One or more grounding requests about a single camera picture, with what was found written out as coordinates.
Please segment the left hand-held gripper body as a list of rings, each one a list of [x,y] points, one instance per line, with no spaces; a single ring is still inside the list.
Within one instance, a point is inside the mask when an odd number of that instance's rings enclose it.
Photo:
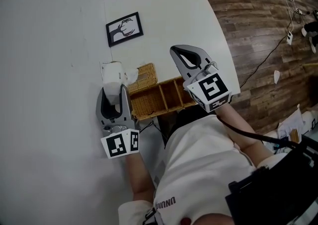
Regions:
[[[139,120],[127,120],[102,127],[101,143],[109,159],[139,153]]]

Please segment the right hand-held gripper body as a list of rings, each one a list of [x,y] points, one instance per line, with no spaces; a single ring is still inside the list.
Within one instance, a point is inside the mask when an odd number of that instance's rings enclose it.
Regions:
[[[183,88],[207,113],[228,103],[232,93],[213,61],[192,74],[186,73]]]

